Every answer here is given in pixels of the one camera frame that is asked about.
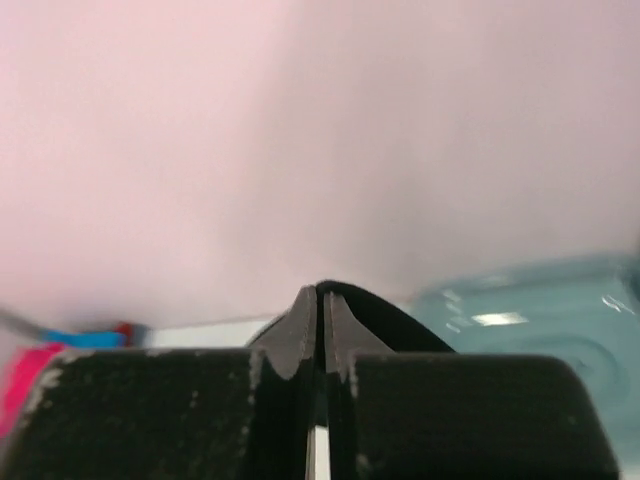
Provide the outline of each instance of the scratched black surface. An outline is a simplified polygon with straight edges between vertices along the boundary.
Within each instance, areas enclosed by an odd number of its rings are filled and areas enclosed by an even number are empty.
[[[254,416],[250,355],[132,351],[56,360],[59,385],[19,422],[28,423],[13,432],[0,478],[239,478]]]
[[[353,408],[356,478],[619,477],[584,387],[558,360],[403,354],[352,361],[344,394]]]

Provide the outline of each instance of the blue object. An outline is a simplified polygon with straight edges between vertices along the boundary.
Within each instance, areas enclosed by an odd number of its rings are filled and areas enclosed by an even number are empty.
[[[64,343],[74,348],[118,348],[125,345],[127,337],[116,332],[66,333],[49,330],[43,341]]]
[[[640,464],[640,262],[572,258],[430,289],[410,313],[461,353],[560,358],[582,379],[625,467]]]

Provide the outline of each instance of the white surface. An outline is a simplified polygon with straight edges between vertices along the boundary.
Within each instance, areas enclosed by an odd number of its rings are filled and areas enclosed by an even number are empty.
[[[0,0],[1,300],[277,312],[629,250],[640,2]]]
[[[167,328],[149,333],[146,342],[151,347],[229,347],[246,344],[271,319],[220,323],[195,327]]]

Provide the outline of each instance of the pink fabric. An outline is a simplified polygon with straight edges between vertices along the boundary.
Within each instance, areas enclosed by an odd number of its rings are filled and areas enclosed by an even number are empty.
[[[51,358],[61,352],[65,346],[52,343],[39,348],[19,350],[9,363],[5,374],[5,393],[0,412],[0,437],[11,432],[23,403],[26,401],[38,374],[47,366]]]

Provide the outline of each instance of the red object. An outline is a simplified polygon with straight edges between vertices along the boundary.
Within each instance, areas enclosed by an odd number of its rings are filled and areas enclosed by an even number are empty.
[[[5,393],[0,412],[0,437],[5,437],[11,432],[38,375],[51,359],[64,349],[62,343],[51,343],[44,347],[22,349],[16,353],[4,377]]]
[[[134,341],[133,341],[134,327],[133,327],[133,325],[131,325],[130,323],[121,322],[118,325],[116,325],[116,328],[114,328],[113,331],[115,333],[120,333],[120,334],[124,335],[125,337],[127,337],[127,341],[124,344],[125,347],[133,347],[133,345],[134,345]]]

